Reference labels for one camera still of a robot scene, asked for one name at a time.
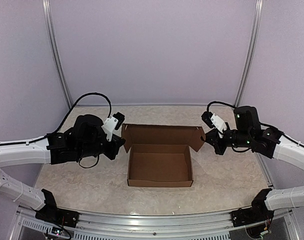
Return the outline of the brown cardboard box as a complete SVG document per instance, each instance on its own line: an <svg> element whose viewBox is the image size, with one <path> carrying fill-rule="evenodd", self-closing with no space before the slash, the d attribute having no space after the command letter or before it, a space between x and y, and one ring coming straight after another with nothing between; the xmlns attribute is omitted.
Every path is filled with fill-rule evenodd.
<svg viewBox="0 0 304 240"><path fill-rule="evenodd" d="M141 188L189 188L194 182L191 150L204 144L201 126L129 124L122 126L129 154L127 184Z"/></svg>

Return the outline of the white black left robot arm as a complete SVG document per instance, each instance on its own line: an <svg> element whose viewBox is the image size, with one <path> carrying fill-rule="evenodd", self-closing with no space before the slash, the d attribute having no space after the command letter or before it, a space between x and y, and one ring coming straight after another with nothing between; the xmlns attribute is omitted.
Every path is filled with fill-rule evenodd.
<svg viewBox="0 0 304 240"><path fill-rule="evenodd" d="M77 162L86 157L105 155L114 160L125 139L117 136L125 116L116 113L105 121L91 114L77 117L74 126L65 132L50 133L38 139L0 142L0 194L28 206L55 223L62 217L50 191L32 188L18 181L2 168L26 164L58 165Z"/></svg>

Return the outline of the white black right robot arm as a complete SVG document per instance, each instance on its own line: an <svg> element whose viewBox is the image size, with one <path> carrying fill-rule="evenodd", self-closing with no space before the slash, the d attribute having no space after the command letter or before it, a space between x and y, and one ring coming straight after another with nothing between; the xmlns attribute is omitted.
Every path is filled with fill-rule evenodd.
<svg viewBox="0 0 304 240"><path fill-rule="evenodd" d="M304 170L304 144L287 136L278 128L261 123L257 109L253 106L234 107L236 129L207 109L202 121L211 129L203 141L210 144L217 155L227 148L237 152L251 150L270 159L287 162ZM287 189L263 189L252 201L247 217L258 222L267 211L304 207L304 186Z"/></svg>

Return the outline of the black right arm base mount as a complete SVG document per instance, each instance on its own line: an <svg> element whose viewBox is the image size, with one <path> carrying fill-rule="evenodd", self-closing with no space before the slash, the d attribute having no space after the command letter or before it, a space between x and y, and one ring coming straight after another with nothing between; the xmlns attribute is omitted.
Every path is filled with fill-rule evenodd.
<svg viewBox="0 0 304 240"><path fill-rule="evenodd" d="M251 207L239 208L231 212L233 227L241 227L266 220L272 220L274 210L268 210L265 204L267 194L271 188L261 190L252 200Z"/></svg>

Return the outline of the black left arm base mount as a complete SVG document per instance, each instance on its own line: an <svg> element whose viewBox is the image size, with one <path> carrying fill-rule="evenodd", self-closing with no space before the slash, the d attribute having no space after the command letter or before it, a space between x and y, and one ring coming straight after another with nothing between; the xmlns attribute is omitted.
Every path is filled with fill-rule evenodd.
<svg viewBox="0 0 304 240"><path fill-rule="evenodd" d="M79 220L79 212L61 209L57 206L52 192L42 189L45 200L45 205L36 211L35 217L45 222L76 228Z"/></svg>

